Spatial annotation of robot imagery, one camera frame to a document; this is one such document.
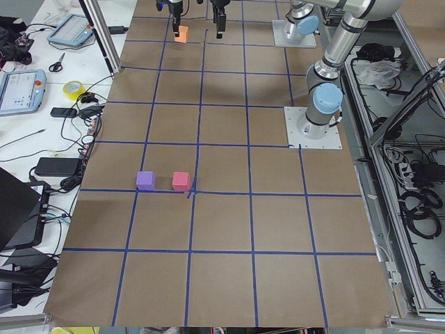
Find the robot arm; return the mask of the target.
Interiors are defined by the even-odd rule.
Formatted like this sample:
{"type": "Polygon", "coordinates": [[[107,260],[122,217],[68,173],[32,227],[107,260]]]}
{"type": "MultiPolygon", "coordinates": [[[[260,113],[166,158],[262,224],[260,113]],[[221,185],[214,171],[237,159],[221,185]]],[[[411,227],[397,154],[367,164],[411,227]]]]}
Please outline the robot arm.
{"type": "Polygon", "coordinates": [[[339,110],[342,90],[334,83],[351,49],[371,21],[394,14],[402,1],[292,1],[291,19],[302,22],[315,5],[343,10],[340,24],[332,36],[322,59],[307,71],[308,95],[311,99],[305,114],[297,121],[298,131],[310,139],[320,139],[328,131],[332,116],[339,110]]]}
{"type": "MultiPolygon", "coordinates": [[[[230,1],[211,1],[213,11],[213,23],[216,25],[216,38],[221,39],[226,31],[227,16],[225,7],[230,1]]],[[[172,30],[174,37],[178,40],[185,38],[185,26],[181,25],[181,18],[188,13],[189,5],[187,5],[184,13],[183,1],[156,1],[156,9],[162,11],[164,7],[168,7],[169,13],[172,15],[172,30]]],[[[300,35],[306,36],[313,33],[317,27],[319,20],[317,16],[312,15],[314,5],[304,1],[291,1],[291,7],[286,14],[286,20],[290,24],[286,33],[298,32],[300,35]]]]}

